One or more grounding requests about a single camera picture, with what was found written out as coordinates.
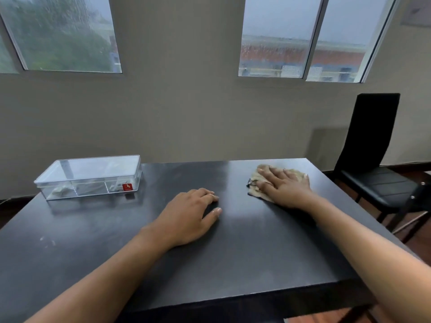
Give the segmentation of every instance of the red label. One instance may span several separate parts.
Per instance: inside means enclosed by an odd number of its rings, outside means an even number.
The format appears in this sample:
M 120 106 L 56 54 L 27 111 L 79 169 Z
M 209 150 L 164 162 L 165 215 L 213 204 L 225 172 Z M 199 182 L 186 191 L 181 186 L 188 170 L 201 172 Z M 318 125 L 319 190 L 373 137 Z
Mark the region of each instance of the red label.
M 125 183 L 125 184 L 123 184 L 123 190 L 125 192 L 128 192 L 129 190 L 133 190 L 132 184 L 131 183 Z

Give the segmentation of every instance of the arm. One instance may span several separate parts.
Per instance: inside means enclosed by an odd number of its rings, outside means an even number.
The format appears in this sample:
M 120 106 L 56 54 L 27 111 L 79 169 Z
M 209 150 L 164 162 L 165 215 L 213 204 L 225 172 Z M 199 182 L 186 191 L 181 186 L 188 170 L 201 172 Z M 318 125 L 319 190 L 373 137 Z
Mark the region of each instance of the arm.
M 218 197 L 205 189 L 177 195 L 126 246 L 27 320 L 27 323 L 114 322 L 151 266 L 169 249 L 190 243 L 217 221 Z
M 260 171 L 258 187 L 285 207 L 310 213 L 397 322 L 431 322 L 431 267 L 314 194 L 288 171 Z

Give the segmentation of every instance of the window glass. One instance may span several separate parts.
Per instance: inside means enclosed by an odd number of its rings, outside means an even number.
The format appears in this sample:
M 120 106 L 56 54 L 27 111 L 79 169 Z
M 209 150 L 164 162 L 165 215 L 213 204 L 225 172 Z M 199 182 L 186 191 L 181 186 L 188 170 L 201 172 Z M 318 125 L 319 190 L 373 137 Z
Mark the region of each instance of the window glass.
M 0 0 L 28 70 L 121 73 L 109 0 Z
M 16 74 L 15 67 L 13 66 L 12 59 L 0 37 L 0 73 L 2 74 Z
M 320 0 L 246 0 L 239 76 L 302 78 Z
M 394 0 L 329 0 L 308 81 L 358 83 Z

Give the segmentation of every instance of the left hand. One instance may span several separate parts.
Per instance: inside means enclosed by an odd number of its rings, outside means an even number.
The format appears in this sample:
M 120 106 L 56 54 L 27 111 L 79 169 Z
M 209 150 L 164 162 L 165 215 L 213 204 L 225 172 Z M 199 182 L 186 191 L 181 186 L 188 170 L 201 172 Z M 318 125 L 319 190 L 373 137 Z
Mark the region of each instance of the left hand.
M 204 188 L 182 192 L 144 229 L 150 228 L 168 248 L 188 244 L 202 237 L 218 220 L 222 212 L 219 207 L 202 218 L 207 206 L 214 201 L 218 201 L 218 196 Z

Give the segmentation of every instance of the plastic box lid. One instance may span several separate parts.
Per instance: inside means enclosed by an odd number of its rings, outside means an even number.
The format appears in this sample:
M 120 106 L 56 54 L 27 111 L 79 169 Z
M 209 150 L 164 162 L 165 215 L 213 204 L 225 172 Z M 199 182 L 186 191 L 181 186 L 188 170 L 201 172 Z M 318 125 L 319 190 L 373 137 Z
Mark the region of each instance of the plastic box lid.
M 57 160 L 35 180 L 35 184 L 132 176 L 140 163 L 139 155 Z

